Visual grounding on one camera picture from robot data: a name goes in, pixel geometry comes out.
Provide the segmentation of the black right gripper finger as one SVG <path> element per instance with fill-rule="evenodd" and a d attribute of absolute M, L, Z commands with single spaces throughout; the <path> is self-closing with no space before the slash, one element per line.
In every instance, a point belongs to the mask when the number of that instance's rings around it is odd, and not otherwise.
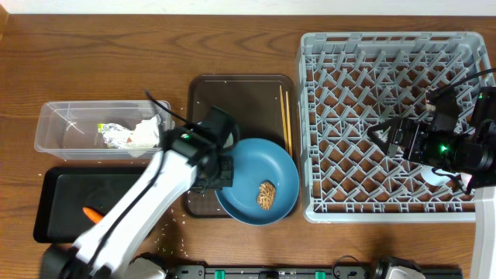
<path fill-rule="evenodd" d="M 384 155 L 389 154 L 389 148 L 390 148 L 391 144 L 387 140 L 382 140 L 378 136 L 378 134 L 374 131 L 368 131 L 367 136 L 370 138 L 370 141 L 372 143 L 374 143 L 375 145 L 377 145 L 379 147 L 379 149 L 381 150 L 381 152 Z"/>
<path fill-rule="evenodd" d="M 384 122 L 381 122 L 377 125 L 371 126 L 367 132 L 368 133 L 375 133 L 377 131 L 388 131 L 395 133 L 401 125 L 402 118 L 401 117 L 394 117 L 392 119 L 388 119 Z"/>

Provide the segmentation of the white paper cup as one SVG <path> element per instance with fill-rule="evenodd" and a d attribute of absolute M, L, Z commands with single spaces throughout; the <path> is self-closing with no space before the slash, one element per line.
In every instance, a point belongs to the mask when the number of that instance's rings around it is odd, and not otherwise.
<path fill-rule="evenodd" d="M 460 175 L 458 173 L 450 173 L 426 165 L 422 166 L 420 175 L 426 183 L 436 187 L 446 185 L 452 178 L 456 178 L 460 181 Z"/>

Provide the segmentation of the blue plate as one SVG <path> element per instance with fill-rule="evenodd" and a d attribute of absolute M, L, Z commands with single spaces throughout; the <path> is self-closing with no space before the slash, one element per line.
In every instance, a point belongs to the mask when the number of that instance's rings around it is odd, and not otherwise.
<path fill-rule="evenodd" d="M 267 139 L 243 139 L 229 155 L 234 165 L 232 187 L 215 192 L 225 212 L 254 226 L 269 225 L 290 214 L 299 196 L 299 176 L 295 162 L 284 148 Z M 264 182 L 275 188 L 268 210 L 257 204 Z"/>

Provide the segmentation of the brown food scrap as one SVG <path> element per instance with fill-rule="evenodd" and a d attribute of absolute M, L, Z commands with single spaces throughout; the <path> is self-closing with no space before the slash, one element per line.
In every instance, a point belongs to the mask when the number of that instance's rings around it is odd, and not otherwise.
<path fill-rule="evenodd" d="M 270 210 L 276 196 L 276 188 L 269 182 L 263 182 L 259 187 L 257 204 L 265 211 Z"/>

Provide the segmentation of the white tissue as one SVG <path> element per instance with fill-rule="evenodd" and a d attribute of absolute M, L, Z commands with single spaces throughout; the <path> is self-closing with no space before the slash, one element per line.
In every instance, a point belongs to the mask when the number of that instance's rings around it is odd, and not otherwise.
<path fill-rule="evenodd" d="M 147 149 L 157 146 L 160 142 L 161 119 L 158 114 L 150 119 L 144 119 L 136 125 L 126 140 L 127 149 Z"/>

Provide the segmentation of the yellow green snack wrapper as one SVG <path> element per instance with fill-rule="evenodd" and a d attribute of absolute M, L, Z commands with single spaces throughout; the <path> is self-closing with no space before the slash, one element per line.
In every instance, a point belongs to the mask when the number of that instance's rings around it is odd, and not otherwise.
<path fill-rule="evenodd" d="M 132 131 L 116 123 L 99 123 L 98 132 L 104 144 L 111 149 L 126 149 Z"/>

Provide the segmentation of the orange carrot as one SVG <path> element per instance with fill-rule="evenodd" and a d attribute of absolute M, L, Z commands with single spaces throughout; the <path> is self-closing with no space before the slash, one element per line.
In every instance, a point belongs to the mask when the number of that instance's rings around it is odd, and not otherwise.
<path fill-rule="evenodd" d="M 103 215 L 93 208 L 83 207 L 83 213 L 94 223 L 97 224 L 103 220 Z"/>

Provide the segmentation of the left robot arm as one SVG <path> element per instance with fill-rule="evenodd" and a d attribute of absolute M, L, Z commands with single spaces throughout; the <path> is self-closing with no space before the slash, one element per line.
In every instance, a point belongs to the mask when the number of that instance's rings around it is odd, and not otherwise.
<path fill-rule="evenodd" d="M 56 245 L 46 250 L 40 277 L 125 277 L 140 244 L 180 196 L 191 189 L 232 186 L 233 158 L 226 142 L 238 140 L 238 133 L 235 119 L 217 107 L 199 123 L 164 132 L 163 147 L 102 221 L 69 250 Z"/>

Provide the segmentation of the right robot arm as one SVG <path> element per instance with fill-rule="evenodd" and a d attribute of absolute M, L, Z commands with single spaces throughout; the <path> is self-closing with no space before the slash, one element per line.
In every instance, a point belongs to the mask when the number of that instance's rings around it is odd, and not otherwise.
<path fill-rule="evenodd" d="M 460 108 L 456 84 L 426 92 L 433 109 L 430 122 L 394 117 L 369 127 L 367 135 L 392 157 L 403 149 L 407 161 L 444 174 L 468 174 L 463 191 L 474 193 L 476 236 L 470 276 L 495 277 L 495 88 L 482 87 L 470 118 L 473 134 L 455 133 Z"/>

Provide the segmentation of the grey dishwasher rack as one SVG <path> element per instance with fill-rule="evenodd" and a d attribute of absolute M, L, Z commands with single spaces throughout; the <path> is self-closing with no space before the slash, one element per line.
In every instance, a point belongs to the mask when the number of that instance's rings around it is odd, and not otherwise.
<path fill-rule="evenodd" d="M 428 121 L 425 91 L 455 84 L 457 133 L 480 88 L 492 86 L 475 32 L 307 33 L 296 57 L 304 180 L 311 223 L 472 222 L 474 200 L 447 177 L 385 156 L 367 129 L 396 116 Z"/>

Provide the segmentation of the brown serving tray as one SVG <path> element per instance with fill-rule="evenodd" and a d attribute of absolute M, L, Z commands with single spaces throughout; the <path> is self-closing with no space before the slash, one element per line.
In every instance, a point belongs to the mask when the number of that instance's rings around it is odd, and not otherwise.
<path fill-rule="evenodd" d="M 291 104 L 294 84 L 284 75 L 198 76 L 189 86 L 188 119 L 199 122 L 206 117 L 211 107 L 216 106 L 236 120 L 241 140 L 269 140 L 285 149 L 280 85 L 284 105 L 286 91 Z M 232 218 L 220 206 L 215 192 L 190 191 L 182 199 L 185 211 L 195 218 Z"/>

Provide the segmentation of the clear plastic bin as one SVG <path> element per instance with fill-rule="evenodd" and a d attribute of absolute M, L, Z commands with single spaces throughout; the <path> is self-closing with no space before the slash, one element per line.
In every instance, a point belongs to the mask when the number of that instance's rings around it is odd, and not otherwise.
<path fill-rule="evenodd" d="M 41 109 L 34 148 L 63 160 L 147 160 L 156 147 L 111 148 L 101 128 L 118 124 L 134 130 L 155 115 L 160 115 L 163 129 L 174 127 L 168 113 L 146 100 L 47 102 Z"/>

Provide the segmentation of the black bin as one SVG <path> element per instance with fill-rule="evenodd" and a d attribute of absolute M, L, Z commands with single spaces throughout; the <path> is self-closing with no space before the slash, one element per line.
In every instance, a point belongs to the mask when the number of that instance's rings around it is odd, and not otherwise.
<path fill-rule="evenodd" d="M 53 167 L 44 176 L 33 229 L 38 243 L 72 243 L 94 223 L 88 207 L 106 215 L 144 172 L 143 167 Z"/>

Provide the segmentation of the black front rail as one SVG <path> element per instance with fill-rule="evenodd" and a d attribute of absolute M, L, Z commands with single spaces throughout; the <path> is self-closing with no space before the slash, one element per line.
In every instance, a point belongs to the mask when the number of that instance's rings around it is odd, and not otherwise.
<path fill-rule="evenodd" d="M 361 263 L 334 263 L 330 268 L 311 267 L 205 267 L 201 264 L 166 267 L 156 257 L 137 257 L 125 273 L 126 278 L 170 279 L 364 279 L 425 278 L 463 279 L 459 268 L 425 268 L 418 264 L 387 257 L 368 267 Z"/>

